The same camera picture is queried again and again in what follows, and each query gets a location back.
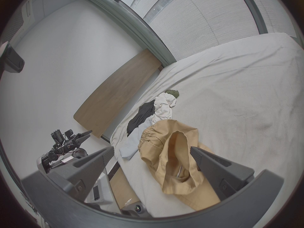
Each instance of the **clothing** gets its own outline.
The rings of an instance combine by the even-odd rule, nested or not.
[[[165,93],[173,95],[175,98],[179,97],[179,92],[178,90],[173,90],[173,89],[167,89],[165,90]]]
[[[136,127],[142,124],[147,117],[153,114],[154,114],[154,100],[141,105],[139,107],[138,113],[128,123],[127,136],[129,136]]]
[[[138,151],[138,143],[141,137],[142,132],[147,128],[153,125],[151,117],[147,117],[147,119],[136,127],[127,140],[123,147],[119,149],[121,157],[130,160],[133,155]]]
[[[170,107],[175,106],[176,98],[168,93],[161,93],[155,97],[154,108],[155,115],[152,116],[152,122],[155,124],[157,121],[171,119],[172,110]]]
[[[211,150],[199,142],[198,130],[176,120],[163,120],[143,131],[138,149],[163,193],[174,194],[194,210],[220,200],[208,180],[198,171],[190,147]]]

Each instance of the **wooden board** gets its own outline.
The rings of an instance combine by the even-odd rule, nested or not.
[[[117,172],[110,180],[110,185],[120,209],[125,207],[129,200],[129,204],[140,201],[134,190],[131,188],[121,167],[119,167]]]
[[[80,106],[74,119],[100,138],[161,62],[145,49],[108,77]]]

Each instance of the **white wall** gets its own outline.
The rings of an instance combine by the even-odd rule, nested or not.
[[[36,159],[51,149],[52,131],[85,131],[73,119],[74,113],[142,49],[95,6],[79,0],[43,19],[16,51],[25,66],[20,74],[2,76],[0,138],[23,178],[37,170]],[[109,144],[93,135],[82,144],[89,154],[105,146]]]

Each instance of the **tan pants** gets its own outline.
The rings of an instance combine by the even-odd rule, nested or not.
[[[194,210],[220,202],[190,155],[191,146],[211,152],[198,139],[196,128],[176,120],[162,120],[143,131],[138,145],[141,159],[146,162],[162,191],[174,194]]]

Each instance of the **bed sheet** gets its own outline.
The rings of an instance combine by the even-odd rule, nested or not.
[[[198,128],[199,141],[215,154],[284,178],[276,200],[256,224],[282,207],[304,169],[304,51],[288,35],[270,33],[222,44],[164,68],[111,137],[131,187],[154,217],[193,210],[162,193],[137,152],[120,156],[128,122],[139,106],[166,89],[178,90],[173,119]]]

